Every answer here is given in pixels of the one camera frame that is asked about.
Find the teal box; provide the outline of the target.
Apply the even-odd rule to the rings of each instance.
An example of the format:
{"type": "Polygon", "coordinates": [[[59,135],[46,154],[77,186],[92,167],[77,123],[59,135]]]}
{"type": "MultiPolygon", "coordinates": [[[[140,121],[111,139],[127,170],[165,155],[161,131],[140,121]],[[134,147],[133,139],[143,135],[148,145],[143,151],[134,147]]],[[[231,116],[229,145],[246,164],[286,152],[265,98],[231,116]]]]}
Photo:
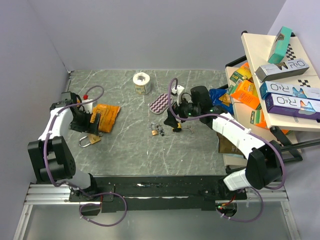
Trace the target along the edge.
{"type": "Polygon", "coordinates": [[[286,26],[282,26],[279,30],[276,38],[273,42],[272,48],[270,50],[270,54],[268,57],[268,63],[270,64],[278,64],[285,57],[288,45],[290,43],[292,35],[292,29],[286,26]]]}

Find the pink black zigzag sponge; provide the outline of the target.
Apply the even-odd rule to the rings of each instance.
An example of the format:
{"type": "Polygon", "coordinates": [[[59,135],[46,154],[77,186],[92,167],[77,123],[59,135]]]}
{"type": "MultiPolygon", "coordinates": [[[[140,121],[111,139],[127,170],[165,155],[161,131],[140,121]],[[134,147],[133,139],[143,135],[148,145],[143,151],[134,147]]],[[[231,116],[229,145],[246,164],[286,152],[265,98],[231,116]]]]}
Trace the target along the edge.
{"type": "Polygon", "coordinates": [[[162,114],[169,107],[168,94],[160,94],[152,103],[149,104],[149,110],[156,115],[162,114]]]}

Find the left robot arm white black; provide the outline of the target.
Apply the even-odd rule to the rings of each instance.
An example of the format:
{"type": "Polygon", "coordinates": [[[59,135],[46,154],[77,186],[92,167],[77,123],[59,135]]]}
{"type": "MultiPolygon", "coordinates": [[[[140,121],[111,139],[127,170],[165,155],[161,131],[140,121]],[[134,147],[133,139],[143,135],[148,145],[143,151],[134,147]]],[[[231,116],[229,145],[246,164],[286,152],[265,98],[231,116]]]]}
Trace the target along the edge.
{"type": "Polygon", "coordinates": [[[91,173],[79,170],[65,137],[69,130],[97,135],[101,115],[91,120],[97,100],[84,98],[74,92],[61,94],[50,106],[50,118],[44,132],[27,145],[37,184],[65,184],[75,196],[87,201],[99,195],[97,182],[91,173]]]}

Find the orange potato chips bag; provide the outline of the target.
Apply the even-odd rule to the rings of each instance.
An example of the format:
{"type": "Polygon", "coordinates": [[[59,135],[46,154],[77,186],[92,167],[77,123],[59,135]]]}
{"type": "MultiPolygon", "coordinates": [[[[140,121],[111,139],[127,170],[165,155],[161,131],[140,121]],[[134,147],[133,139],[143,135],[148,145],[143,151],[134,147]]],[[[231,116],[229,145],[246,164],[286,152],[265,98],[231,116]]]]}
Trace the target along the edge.
{"type": "Polygon", "coordinates": [[[96,115],[100,114],[98,130],[103,133],[110,133],[120,110],[120,106],[99,103],[93,108],[90,122],[94,123],[96,115]]]}

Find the beige upper shelf board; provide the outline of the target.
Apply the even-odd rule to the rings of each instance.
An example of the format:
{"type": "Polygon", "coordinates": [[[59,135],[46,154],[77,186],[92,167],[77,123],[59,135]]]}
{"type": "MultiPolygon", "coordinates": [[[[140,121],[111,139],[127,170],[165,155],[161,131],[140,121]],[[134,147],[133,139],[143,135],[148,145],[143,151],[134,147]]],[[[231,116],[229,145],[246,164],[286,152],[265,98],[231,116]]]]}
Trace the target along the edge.
{"type": "MultiPolygon", "coordinates": [[[[260,66],[266,65],[268,63],[270,51],[275,39],[276,36],[274,35],[253,33],[244,33],[241,36],[245,55],[247,57],[247,61],[252,73],[252,78],[257,89],[260,88],[262,83],[256,76],[255,72],[260,66]]],[[[299,80],[301,80],[302,82],[307,80],[307,84],[310,87],[319,88],[320,79],[299,38],[297,36],[293,36],[290,38],[289,43],[292,48],[293,55],[298,59],[303,59],[309,65],[309,69],[303,75],[278,79],[276,82],[299,85],[299,80]]],[[[265,101],[261,98],[260,94],[258,94],[258,97],[268,128],[279,127],[280,129],[284,130],[305,132],[318,132],[320,130],[320,123],[317,122],[317,120],[268,113],[265,101]]]]}

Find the beige lower shelf board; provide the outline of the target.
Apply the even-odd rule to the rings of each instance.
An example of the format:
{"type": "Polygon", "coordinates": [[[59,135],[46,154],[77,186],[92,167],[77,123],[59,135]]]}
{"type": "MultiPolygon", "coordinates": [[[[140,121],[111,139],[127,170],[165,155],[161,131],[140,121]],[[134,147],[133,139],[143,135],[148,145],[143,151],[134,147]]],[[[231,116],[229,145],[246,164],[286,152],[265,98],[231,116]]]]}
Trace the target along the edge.
{"type": "MultiPolygon", "coordinates": [[[[230,77],[233,74],[233,72],[235,72],[236,70],[237,70],[237,67],[226,67],[225,68],[228,86],[235,85],[235,83],[230,80],[230,77]]],[[[231,101],[232,101],[232,107],[233,107],[233,111],[234,111],[234,118],[241,125],[243,125],[244,127],[248,128],[248,129],[251,129],[254,134],[264,138],[268,142],[270,142],[272,140],[278,141],[277,138],[270,132],[269,129],[261,128],[261,127],[255,126],[250,123],[251,113],[253,111],[253,109],[251,107],[249,107],[249,106],[247,106],[247,105],[245,105],[245,104],[243,104],[233,98],[231,98],[231,101]]],[[[291,142],[291,144],[298,143],[295,132],[293,132],[293,131],[291,131],[288,135],[285,135],[285,137],[288,138],[288,140],[291,142]]],[[[298,150],[298,149],[295,149],[295,150],[298,151],[297,157],[296,157],[296,155],[292,155],[289,151],[283,152],[282,153],[283,161],[284,162],[302,161],[303,160],[302,155],[301,155],[302,151],[298,150]]]]}

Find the small brass padlock with keys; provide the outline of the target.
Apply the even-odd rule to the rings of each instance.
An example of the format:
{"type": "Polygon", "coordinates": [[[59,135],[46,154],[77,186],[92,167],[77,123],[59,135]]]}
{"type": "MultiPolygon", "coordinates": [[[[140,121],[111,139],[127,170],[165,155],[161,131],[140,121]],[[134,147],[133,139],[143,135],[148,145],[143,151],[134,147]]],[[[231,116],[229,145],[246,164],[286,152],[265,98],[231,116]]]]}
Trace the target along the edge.
{"type": "Polygon", "coordinates": [[[160,124],[152,122],[150,124],[150,129],[152,136],[160,135],[163,137],[165,135],[164,129],[160,124]]]}

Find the orange snack box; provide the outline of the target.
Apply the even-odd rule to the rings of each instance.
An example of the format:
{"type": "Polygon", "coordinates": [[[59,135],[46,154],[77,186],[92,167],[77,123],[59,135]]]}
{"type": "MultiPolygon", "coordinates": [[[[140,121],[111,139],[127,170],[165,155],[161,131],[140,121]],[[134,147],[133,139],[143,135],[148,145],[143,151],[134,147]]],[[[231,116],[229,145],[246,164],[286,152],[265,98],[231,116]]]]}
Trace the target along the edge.
{"type": "Polygon", "coordinates": [[[238,84],[230,96],[254,110],[261,107],[255,84],[248,80],[238,84]]]}

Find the black shelf frame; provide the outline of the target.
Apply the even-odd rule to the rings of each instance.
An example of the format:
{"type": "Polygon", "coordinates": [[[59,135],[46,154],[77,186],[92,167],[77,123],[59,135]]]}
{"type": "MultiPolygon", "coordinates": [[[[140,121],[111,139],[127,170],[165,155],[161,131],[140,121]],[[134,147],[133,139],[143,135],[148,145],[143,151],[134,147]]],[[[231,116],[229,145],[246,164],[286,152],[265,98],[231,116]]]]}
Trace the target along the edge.
{"type": "MultiPolygon", "coordinates": [[[[291,45],[289,44],[288,49],[287,49],[287,54],[285,55],[285,59],[297,59],[297,57],[294,55],[293,49],[291,48],[291,45]]],[[[226,67],[236,67],[238,64],[241,64],[243,62],[248,62],[246,54],[228,64],[226,64],[226,67]]],[[[307,87],[310,87],[310,85],[308,85],[308,81],[305,80],[304,82],[302,82],[301,80],[299,80],[300,84],[298,85],[305,85],[307,87]]],[[[316,140],[309,140],[309,141],[305,141],[302,143],[291,143],[289,141],[289,139],[285,136],[290,134],[290,132],[294,132],[295,136],[296,133],[298,132],[297,130],[286,130],[286,129],[281,129],[278,126],[273,126],[271,128],[268,128],[267,130],[269,130],[277,139],[277,141],[279,141],[281,144],[281,150],[282,153],[283,152],[290,152],[293,156],[295,155],[295,157],[297,157],[298,155],[298,151],[297,150],[301,150],[302,148],[306,148],[306,147],[310,147],[310,146],[316,146],[318,147],[320,145],[320,141],[319,139],[316,140]]],[[[318,132],[318,131],[302,131],[304,133],[312,133],[312,132],[318,132]]]]}

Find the yellow padlock black shackle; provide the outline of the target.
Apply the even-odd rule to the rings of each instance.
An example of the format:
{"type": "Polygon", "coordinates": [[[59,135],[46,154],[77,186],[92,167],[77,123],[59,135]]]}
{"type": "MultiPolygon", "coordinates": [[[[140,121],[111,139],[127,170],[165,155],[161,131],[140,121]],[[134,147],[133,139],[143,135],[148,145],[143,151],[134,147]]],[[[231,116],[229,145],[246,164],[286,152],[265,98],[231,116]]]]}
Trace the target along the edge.
{"type": "Polygon", "coordinates": [[[175,132],[175,133],[181,132],[181,131],[182,131],[181,123],[178,122],[178,123],[177,123],[177,127],[174,127],[174,128],[172,129],[172,131],[175,132]]]}

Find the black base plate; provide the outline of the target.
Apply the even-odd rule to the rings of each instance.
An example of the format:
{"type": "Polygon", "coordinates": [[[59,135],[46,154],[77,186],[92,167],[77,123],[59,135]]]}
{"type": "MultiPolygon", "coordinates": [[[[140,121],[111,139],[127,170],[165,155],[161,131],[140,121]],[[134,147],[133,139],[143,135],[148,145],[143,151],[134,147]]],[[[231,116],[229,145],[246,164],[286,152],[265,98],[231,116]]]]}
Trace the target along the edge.
{"type": "Polygon", "coordinates": [[[98,204],[102,213],[200,209],[216,210],[216,202],[246,200],[245,190],[230,191],[221,175],[97,176],[96,193],[111,195],[87,197],[72,191],[71,203],[98,204]]]}

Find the blue R&O box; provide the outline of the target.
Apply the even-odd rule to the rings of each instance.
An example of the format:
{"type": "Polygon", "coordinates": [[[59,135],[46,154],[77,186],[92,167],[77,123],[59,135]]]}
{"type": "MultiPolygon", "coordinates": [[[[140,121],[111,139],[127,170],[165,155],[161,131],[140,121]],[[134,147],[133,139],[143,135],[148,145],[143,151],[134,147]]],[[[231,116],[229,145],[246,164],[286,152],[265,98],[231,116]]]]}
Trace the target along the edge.
{"type": "Polygon", "coordinates": [[[320,100],[320,89],[306,85],[294,85],[266,81],[259,88],[260,96],[265,100],[270,94],[297,97],[310,100],[320,100]]]}

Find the blue chips bag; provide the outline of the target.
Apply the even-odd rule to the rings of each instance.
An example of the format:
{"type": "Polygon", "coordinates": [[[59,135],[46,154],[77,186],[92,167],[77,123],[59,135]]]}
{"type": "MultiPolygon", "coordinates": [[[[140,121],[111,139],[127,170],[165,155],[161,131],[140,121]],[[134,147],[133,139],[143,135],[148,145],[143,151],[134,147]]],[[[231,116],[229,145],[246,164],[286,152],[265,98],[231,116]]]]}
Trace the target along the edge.
{"type": "Polygon", "coordinates": [[[213,106],[220,106],[224,108],[228,113],[234,115],[233,104],[230,95],[226,89],[215,89],[209,90],[209,96],[213,106]]]}

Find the green orange box lower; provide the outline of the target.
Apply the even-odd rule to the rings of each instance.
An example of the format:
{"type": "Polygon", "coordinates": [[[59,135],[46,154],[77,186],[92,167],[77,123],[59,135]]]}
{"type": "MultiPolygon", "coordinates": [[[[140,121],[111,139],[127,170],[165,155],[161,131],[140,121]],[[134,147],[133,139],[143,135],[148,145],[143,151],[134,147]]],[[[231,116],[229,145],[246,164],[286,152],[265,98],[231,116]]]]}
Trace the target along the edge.
{"type": "Polygon", "coordinates": [[[253,110],[251,112],[250,123],[256,127],[268,129],[264,113],[261,109],[253,110]]]}

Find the silver R&O box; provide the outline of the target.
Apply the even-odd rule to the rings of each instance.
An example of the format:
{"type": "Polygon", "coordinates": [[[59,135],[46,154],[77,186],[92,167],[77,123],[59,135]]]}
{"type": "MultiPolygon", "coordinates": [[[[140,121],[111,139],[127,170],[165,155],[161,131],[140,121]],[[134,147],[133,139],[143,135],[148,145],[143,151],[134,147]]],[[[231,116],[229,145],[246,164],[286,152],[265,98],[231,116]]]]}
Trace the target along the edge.
{"type": "Polygon", "coordinates": [[[301,58],[261,65],[255,71],[261,83],[304,74],[310,66],[301,58]]]}

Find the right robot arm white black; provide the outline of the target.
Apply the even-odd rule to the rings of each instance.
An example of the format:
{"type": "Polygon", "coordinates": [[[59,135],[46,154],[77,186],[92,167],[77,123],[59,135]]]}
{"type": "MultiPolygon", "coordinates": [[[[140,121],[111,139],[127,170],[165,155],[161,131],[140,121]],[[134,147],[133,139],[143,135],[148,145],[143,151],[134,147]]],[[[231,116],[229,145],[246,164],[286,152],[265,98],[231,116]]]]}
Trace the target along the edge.
{"type": "Polygon", "coordinates": [[[276,141],[257,136],[237,122],[222,106],[213,105],[205,86],[192,88],[190,101],[184,97],[185,93],[181,85],[169,84],[168,117],[164,124],[176,129],[180,123],[200,120],[230,141],[247,160],[244,169],[229,173],[221,180],[218,193],[223,199],[230,199],[237,190],[244,188],[268,188],[276,180],[281,181],[278,188],[284,185],[285,166],[276,141]]]}

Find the beige shelf board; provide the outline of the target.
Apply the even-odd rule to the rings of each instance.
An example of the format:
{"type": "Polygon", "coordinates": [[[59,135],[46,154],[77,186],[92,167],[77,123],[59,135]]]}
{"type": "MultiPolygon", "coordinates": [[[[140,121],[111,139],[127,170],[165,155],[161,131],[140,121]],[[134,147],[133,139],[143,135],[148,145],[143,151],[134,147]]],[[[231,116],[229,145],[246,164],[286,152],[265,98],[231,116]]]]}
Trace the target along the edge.
{"type": "MultiPolygon", "coordinates": [[[[225,68],[228,86],[235,85],[235,83],[230,80],[230,77],[233,74],[233,72],[235,72],[236,70],[237,70],[237,67],[226,67],[225,68]]],[[[234,118],[241,125],[243,125],[244,127],[248,128],[248,129],[251,129],[254,134],[264,138],[268,142],[270,142],[272,140],[278,141],[277,138],[270,132],[269,129],[261,128],[261,127],[255,126],[250,123],[251,113],[253,111],[253,109],[251,107],[249,107],[249,106],[247,106],[247,105],[245,105],[245,104],[243,104],[233,98],[231,98],[231,101],[232,101],[232,107],[233,107],[233,111],[234,111],[234,118]]],[[[285,137],[288,138],[288,140],[291,142],[291,144],[298,143],[295,132],[293,132],[293,131],[291,131],[288,135],[285,135],[285,137]]],[[[302,151],[298,150],[298,149],[295,149],[295,150],[298,151],[297,157],[296,157],[296,155],[292,155],[289,151],[283,152],[282,153],[283,161],[284,162],[302,161],[303,160],[302,155],[301,155],[302,151]]]]}
{"type": "MultiPolygon", "coordinates": [[[[247,61],[252,73],[252,78],[257,89],[260,88],[262,83],[256,76],[255,72],[260,66],[266,65],[268,63],[270,51],[275,39],[276,36],[274,35],[253,33],[244,33],[241,36],[245,55],[247,57],[247,61]]],[[[319,88],[320,79],[299,38],[297,36],[293,36],[290,38],[289,43],[292,48],[293,55],[298,59],[303,59],[309,65],[309,69],[303,75],[278,79],[276,82],[299,85],[299,80],[301,80],[302,82],[307,80],[307,84],[310,87],[319,88]]],[[[258,97],[268,128],[279,127],[280,129],[284,130],[305,132],[318,132],[320,130],[320,123],[317,122],[317,120],[268,113],[265,101],[261,98],[260,94],[258,94],[258,97]]]]}

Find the large brass padlock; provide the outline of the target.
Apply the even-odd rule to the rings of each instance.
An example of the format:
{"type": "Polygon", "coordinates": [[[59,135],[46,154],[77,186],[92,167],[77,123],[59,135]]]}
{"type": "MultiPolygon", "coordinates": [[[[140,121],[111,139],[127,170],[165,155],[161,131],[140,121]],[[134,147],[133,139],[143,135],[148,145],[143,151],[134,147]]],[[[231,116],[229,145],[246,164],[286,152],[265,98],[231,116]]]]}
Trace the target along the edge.
{"type": "Polygon", "coordinates": [[[102,140],[102,136],[103,136],[102,132],[98,133],[98,135],[91,134],[91,133],[87,134],[79,139],[78,145],[81,148],[86,148],[90,145],[94,145],[94,144],[100,142],[102,140]]]}

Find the white tape roll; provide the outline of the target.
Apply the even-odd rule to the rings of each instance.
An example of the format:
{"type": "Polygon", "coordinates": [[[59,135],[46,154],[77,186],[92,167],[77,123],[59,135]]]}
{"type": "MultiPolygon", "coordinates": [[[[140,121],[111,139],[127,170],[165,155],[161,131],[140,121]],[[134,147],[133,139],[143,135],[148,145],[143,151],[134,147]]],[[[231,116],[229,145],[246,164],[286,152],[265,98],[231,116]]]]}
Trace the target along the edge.
{"type": "Polygon", "coordinates": [[[138,72],[132,77],[135,92],[138,95],[147,95],[151,91],[150,76],[144,72],[138,72]]]}

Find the purple R&O box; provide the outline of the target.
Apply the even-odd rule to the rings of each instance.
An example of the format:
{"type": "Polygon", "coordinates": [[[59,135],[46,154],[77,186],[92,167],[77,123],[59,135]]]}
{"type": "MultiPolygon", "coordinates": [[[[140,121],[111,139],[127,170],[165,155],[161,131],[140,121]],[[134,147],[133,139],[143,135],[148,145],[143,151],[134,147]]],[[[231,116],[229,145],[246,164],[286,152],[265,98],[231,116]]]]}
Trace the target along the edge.
{"type": "Polygon", "coordinates": [[[271,93],[265,98],[264,102],[266,110],[270,114],[320,120],[319,100],[271,93]]]}

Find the yellow green box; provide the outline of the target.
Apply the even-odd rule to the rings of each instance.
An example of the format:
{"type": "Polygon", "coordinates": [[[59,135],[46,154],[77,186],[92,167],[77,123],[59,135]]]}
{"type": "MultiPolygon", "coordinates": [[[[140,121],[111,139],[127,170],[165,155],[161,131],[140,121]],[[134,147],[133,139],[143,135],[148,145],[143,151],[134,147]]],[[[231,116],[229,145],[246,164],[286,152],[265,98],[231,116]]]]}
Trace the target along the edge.
{"type": "Polygon", "coordinates": [[[250,65],[248,62],[245,62],[241,67],[234,71],[229,78],[235,84],[240,84],[245,80],[252,80],[252,73],[250,70],[250,65]]]}

